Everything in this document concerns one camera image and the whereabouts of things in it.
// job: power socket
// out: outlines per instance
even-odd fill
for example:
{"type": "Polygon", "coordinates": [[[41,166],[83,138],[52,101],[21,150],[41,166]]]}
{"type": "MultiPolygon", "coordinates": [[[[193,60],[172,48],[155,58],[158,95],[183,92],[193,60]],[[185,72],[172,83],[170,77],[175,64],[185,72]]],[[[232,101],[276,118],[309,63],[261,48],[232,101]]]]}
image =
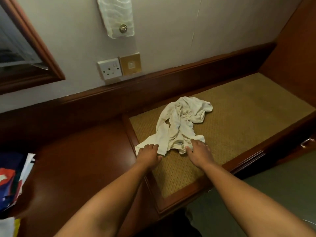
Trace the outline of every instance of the power socket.
{"type": "Polygon", "coordinates": [[[105,80],[122,76],[121,66],[119,64],[118,58],[100,61],[98,62],[98,65],[105,80]]]}

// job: drawer handle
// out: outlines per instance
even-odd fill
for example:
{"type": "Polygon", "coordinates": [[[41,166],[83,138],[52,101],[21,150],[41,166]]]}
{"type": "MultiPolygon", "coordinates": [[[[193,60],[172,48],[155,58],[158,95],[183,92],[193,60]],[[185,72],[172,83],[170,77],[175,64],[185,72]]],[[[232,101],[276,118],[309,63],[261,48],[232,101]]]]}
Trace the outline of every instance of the drawer handle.
{"type": "Polygon", "coordinates": [[[307,148],[307,147],[305,146],[305,144],[306,144],[308,141],[313,141],[313,142],[315,142],[315,139],[308,138],[307,140],[305,140],[305,141],[303,141],[303,142],[301,143],[301,147],[307,148]]]}

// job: forearm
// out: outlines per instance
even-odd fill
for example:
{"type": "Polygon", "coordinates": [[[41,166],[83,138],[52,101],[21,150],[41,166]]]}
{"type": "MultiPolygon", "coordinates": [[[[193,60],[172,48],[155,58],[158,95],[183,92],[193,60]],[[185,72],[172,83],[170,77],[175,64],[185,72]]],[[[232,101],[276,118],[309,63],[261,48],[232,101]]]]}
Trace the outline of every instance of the forearm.
{"type": "Polygon", "coordinates": [[[146,171],[146,167],[135,164],[93,196],[56,237],[114,236],[133,203],[146,171]]]}
{"type": "Polygon", "coordinates": [[[204,171],[248,236],[316,236],[283,206],[221,166],[210,164],[204,171]]]}

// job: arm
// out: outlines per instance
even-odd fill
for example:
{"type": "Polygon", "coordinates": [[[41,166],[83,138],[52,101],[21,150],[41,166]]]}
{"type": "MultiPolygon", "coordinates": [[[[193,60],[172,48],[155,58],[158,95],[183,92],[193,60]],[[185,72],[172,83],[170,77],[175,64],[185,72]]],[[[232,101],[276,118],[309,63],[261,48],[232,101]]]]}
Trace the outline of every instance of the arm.
{"type": "Polygon", "coordinates": [[[207,145],[191,141],[193,152],[186,147],[191,162],[206,173],[248,236],[316,237],[308,225],[286,208],[217,165],[207,145]]]}
{"type": "Polygon", "coordinates": [[[93,196],[55,237],[115,236],[147,171],[161,161],[157,150],[153,144],[141,148],[132,168],[93,196]]]}

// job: wooden panel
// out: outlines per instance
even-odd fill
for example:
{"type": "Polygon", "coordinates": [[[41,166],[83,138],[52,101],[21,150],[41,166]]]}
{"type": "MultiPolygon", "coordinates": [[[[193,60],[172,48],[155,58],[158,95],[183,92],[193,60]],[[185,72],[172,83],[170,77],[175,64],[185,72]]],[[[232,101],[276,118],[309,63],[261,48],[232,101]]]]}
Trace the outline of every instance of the wooden panel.
{"type": "Polygon", "coordinates": [[[316,0],[303,0],[260,72],[316,106],[316,0]]]}
{"type": "MultiPolygon", "coordinates": [[[[223,83],[210,85],[195,91],[185,93],[184,95],[190,96],[201,91],[213,88],[220,84],[223,83]]],[[[180,96],[176,96],[153,105],[138,108],[137,110],[131,111],[130,113],[124,114],[122,116],[127,135],[134,149],[139,142],[129,121],[129,117],[150,110],[152,108],[165,105],[167,103],[175,101],[179,97],[180,96]]],[[[223,167],[231,173],[236,174],[241,179],[264,171],[267,166],[271,166],[272,163],[275,163],[277,161],[277,159],[285,156],[292,148],[305,140],[315,130],[316,111],[298,121],[297,123],[291,125],[290,127],[286,128],[285,130],[279,132],[278,134],[272,136],[266,141],[260,143],[254,148],[227,162],[223,165],[223,167]]],[[[210,183],[210,181],[207,179],[206,176],[203,176],[194,183],[182,188],[181,190],[168,196],[167,198],[163,198],[160,189],[156,183],[156,180],[151,172],[146,176],[146,183],[148,184],[149,190],[155,199],[157,211],[161,216],[167,215],[170,212],[174,211],[176,208],[179,208],[191,202],[193,199],[201,195],[203,190],[212,188],[212,184],[210,183]]]]}
{"type": "Polygon", "coordinates": [[[23,140],[36,148],[118,114],[259,69],[274,43],[0,114],[0,143],[23,140]]]}
{"type": "Polygon", "coordinates": [[[33,72],[18,74],[11,79],[0,79],[0,94],[64,80],[64,74],[17,1],[0,0],[0,5],[10,16],[16,27],[33,47],[41,60],[49,68],[49,70],[36,70],[36,68],[34,68],[35,70],[33,72]]]}
{"type": "MultiPolygon", "coordinates": [[[[136,160],[120,120],[77,132],[35,153],[36,163],[23,194],[6,213],[22,218],[20,237],[52,237],[93,195],[136,160]]],[[[132,236],[158,218],[143,183],[118,237],[132,236]]]]}

